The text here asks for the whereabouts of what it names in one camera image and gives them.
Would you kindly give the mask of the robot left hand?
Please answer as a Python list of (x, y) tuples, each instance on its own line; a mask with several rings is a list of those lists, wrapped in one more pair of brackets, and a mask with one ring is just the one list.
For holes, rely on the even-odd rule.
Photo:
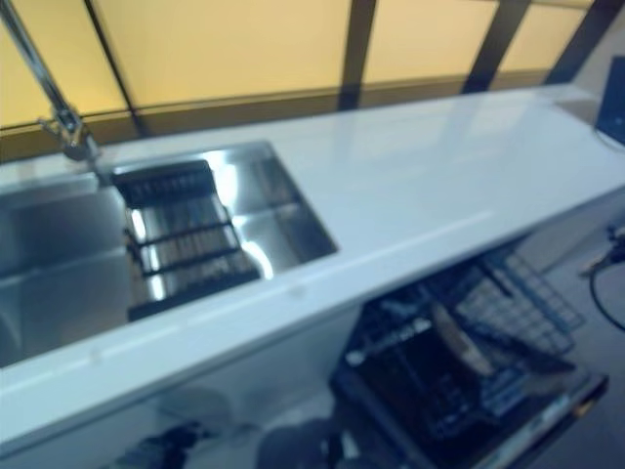
[(131, 453), (130, 468), (184, 468), (189, 453), (219, 433), (191, 422), (142, 440)]

